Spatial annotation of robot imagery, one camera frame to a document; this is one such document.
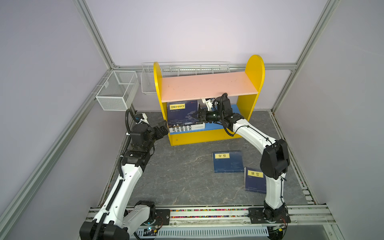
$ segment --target metal basket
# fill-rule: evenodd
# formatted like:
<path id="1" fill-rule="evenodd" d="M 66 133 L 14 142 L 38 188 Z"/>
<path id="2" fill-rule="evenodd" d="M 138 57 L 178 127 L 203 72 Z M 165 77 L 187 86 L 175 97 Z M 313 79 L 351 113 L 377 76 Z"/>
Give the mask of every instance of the metal basket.
<path id="1" fill-rule="evenodd" d="M 127 110 L 139 88 L 135 71 L 112 71 L 96 94 L 96 99 L 105 111 Z"/>
<path id="2" fill-rule="evenodd" d="M 141 91 L 146 95 L 156 94 L 153 63 L 142 63 Z M 212 73 L 229 73 L 229 62 L 179 62 L 159 63 L 161 75 L 166 77 L 189 76 Z"/>

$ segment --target shelf board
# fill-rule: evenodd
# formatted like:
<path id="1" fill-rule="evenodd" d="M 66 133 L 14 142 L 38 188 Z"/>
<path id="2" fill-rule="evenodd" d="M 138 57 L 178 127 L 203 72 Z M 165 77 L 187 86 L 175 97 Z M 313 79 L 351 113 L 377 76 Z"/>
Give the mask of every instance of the shelf board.
<path id="1" fill-rule="evenodd" d="M 162 79 L 161 102 L 257 94 L 245 72 L 179 76 Z"/>
<path id="2" fill-rule="evenodd" d="M 233 113 L 239 113 L 239 108 L 236 104 L 232 104 L 232 111 Z M 192 131 L 186 131 L 186 132 L 170 132 L 170 135 L 176 135 L 176 134 L 182 134 L 182 133 L 191 133 L 191 132 L 202 132 L 202 131 L 210 131 L 210 130 L 216 130 L 216 129 L 223 129 L 223 126 L 216 124 L 216 123 L 206 123 L 204 129 L 198 129 L 198 130 L 192 130 Z"/>

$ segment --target wire basket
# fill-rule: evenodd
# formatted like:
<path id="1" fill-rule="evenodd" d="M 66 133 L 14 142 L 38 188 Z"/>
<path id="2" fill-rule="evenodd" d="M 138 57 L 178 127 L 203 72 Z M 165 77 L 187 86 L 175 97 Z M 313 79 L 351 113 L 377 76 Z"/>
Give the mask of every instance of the wire basket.
<path id="1" fill-rule="evenodd" d="M 139 88 L 135 71 L 112 71 L 96 94 L 96 99 L 105 111 L 127 110 Z"/>
<path id="2" fill-rule="evenodd" d="M 141 91 L 146 95 L 155 95 L 153 63 L 142 63 Z M 229 73 L 229 62 L 179 62 L 159 63 L 161 75 L 166 77 L 201 75 L 212 73 Z"/>

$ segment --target yellow label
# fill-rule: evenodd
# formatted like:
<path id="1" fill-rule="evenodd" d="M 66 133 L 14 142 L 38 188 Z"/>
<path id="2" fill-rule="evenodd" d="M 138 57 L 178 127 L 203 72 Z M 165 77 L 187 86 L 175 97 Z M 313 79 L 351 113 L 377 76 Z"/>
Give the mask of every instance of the yellow label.
<path id="1" fill-rule="evenodd" d="M 185 103 L 169 105 L 169 110 L 175 110 L 175 109 L 185 109 Z"/>
<path id="2" fill-rule="evenodd" d="M 255 172 L 255 171 L 248 170 L 248 176 L 263 177 L 264 175 L 262 172 Z"/>
<path id="3" fill-rule="evenodd" d="M 229 158 L 229 153 L 215 153 L 215 158 Z"/>

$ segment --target blue book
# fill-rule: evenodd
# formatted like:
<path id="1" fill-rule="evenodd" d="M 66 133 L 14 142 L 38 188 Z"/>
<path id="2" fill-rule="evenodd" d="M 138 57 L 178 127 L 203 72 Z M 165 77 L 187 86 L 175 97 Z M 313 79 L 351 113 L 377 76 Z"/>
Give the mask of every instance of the blue book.
<path id="1" fill-rule="evenodd" d="M 241 151 L 213 152 L 214 172 L 244 172 Z"/>
<path id="2" fill-rule="evenodd" d="M 198 122 L 192 117 L 197 112 L 199 103 L 197 100 L 169 102 L 167 103 L 167 116 L 169 126 L 192 125 Z"/>
<path id="3" fill-rule="evenodd" d="M 266 194 L 266 178 L 261 170 L 246 167 L 244 168 L 244 178 L 246 191 Z"/>

